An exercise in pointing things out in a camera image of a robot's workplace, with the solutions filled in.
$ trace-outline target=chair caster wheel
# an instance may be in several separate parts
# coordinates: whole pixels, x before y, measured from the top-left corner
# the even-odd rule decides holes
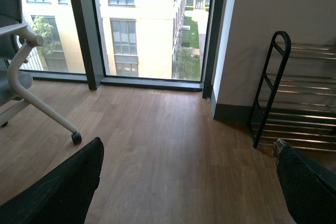
[[[82,142],[82,136],[79,132],[75,132],[71,135],[72,141],[74,144],[80,144]]]

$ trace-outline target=shrub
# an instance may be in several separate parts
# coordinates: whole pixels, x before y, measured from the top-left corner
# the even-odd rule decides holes
[[[185,10],[194,10],[194,6],[186,6]]]

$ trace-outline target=chair armrest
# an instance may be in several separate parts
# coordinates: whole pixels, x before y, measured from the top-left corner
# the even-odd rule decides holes
[[[0,36],[14,34],[21,36],[27,40],[27,42],[33,46],[42,46],[43,45],[43,37],[40,35],[36,35],[32,29],[28,26],[28,24],[16,24],[10,25],[0,28]]]

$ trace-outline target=window sill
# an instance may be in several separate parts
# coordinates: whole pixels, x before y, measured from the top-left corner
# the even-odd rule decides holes
[[[43,5],[51,5],[51,2],[38,2],[38,1],[27,1],[27,4],[43,4]]]
[[[34,80],[47,80],[47,81],[65,81],[65,82],[80,82],[87,83],[87,77],[85,74],[80,73],[56,73],[56,72],[46,72],[46,71],[29,71]]]
[[[109,6],[111,6],[111,7],[135,7],[134,4],[130,4],[130,5],[127,5],[127,4],[109,4]]]
[[[163,89],[174,91],[191,91],[200,92],[202,84],[199,82],[181,82],[173,80],[151,80],[140,78],[120,78],[105,77],[101,80],[101,84],[145,89]]]

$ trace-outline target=tree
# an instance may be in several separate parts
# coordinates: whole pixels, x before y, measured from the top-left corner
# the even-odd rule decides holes
[[[61,45],[60,41],[53,39],[53,26],[41,16],[34,17],[33,21],[30,22],[29,25],[36,34],[43,37],[43,45],[41,47],[37,47],[39,55],[52,55],[54,49]]]

